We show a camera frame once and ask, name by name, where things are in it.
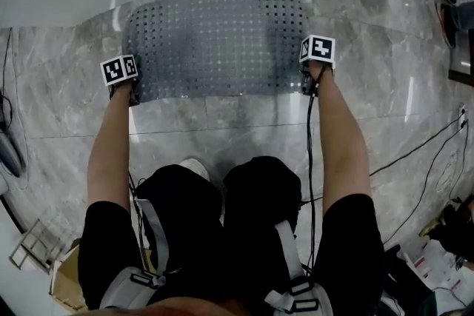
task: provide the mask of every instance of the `cardboard box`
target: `cardboard box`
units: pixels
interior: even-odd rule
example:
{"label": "cardboard box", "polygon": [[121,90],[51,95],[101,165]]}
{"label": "cardboard box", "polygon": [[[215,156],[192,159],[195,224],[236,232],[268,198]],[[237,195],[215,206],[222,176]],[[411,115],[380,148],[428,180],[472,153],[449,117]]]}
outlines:
{"label": "cardboard box", "polygon": [[79,285],[78,255],[79,246],[76,246],[55,263],[50,288],[51,297],[72,313],[87,311]]}

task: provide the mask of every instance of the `buckle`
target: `buckle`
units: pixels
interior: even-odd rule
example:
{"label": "buckle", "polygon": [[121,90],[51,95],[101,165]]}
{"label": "buckle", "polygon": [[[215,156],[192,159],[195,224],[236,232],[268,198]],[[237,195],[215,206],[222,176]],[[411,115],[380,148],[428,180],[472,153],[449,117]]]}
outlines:
{"label": "buckle", "polygon": [[157,289],[160,287],[161,283],[159,283],[159,278],[157,278],[158,281],[154,280],[155,278],[157,278],[155,275],[151,273],[148,274],[147,272],[143,271],[142,275],[132,274],[130,276],[130,281],[137,284],[141,284],[142,286],[149,287],[151,289]]}
{"label": "buckle", "polygon": [[291,311],[285,311],[287,314],[299,313],[299,312],[310,312],[317,311],[319,309],[319,300],[318,299],[304,299],[304,300],[295,300]]}
{"label": "buckle", "polygon": [[313,283],[308,281],[305,276],[297,277],[290,282],[290,294],[292,296],[304,294],[313,288]]}

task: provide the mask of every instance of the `black and white marker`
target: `black and white marker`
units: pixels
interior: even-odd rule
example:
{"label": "black and white marker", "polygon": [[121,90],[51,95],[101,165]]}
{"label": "black and white marker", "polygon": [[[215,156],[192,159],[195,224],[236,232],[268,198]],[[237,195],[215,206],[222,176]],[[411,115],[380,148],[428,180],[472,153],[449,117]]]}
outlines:
{"label": "black and white marker", "polygon": [[138,76],[135,59],[132,55],[118,56],[102,62],[101,71],[106,86]]}
{"label": "black and white marker", "polygon": [[309,35],[301,43],[299,62],[300,64],[311,60],[330,62],[331,67],[334,70],[335,51],[336,40],[334,38]]}

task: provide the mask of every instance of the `harness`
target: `harness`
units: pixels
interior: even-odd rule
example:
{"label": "harness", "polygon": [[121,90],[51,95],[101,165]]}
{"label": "harness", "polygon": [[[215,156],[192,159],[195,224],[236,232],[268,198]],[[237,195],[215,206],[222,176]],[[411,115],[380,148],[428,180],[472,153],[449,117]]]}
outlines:
{"label": "harness", "polygon": [[[116,307],[120,309],[144,308],[155,292],[165,286],[166,275],[163,275],[168,257],[168,245],[164,230],[155,209],[149,200],[141,200],[141,207],[147,216],[155,235],[158,256],[166,257],[158,265],[158,274],[146,272],[137,267],[126,267],[109,285],[102,298],[100,309]],[[290,288],[284,294],[275,290],[265,297],[265,303],[272,306],[273,316],[333,316],[330,300],[326,291],[313,283],[304,273],[296,249],[296,242],[288,221],[275,225],[283,248],[284,259],[290,273]]]}

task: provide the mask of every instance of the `wrist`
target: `wrist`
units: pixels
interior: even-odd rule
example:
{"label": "wrist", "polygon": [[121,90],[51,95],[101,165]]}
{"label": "wrist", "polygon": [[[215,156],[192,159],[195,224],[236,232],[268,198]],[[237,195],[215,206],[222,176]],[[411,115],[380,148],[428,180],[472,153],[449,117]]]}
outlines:
{"label": "wrist", "polygon": [[323,78],[333,77],[333,71],[331,70],[330,64],[325,64],[320,61],[311,61],[308,65],[308,68],[310,70],[310,75],[314,81],[316,81],[318,78],[321,81]]}
{"label": "wrist", "polygon": [[113,92],[113,96],[130,98],[132,92],[132,83],[127,81],[118,85]]}

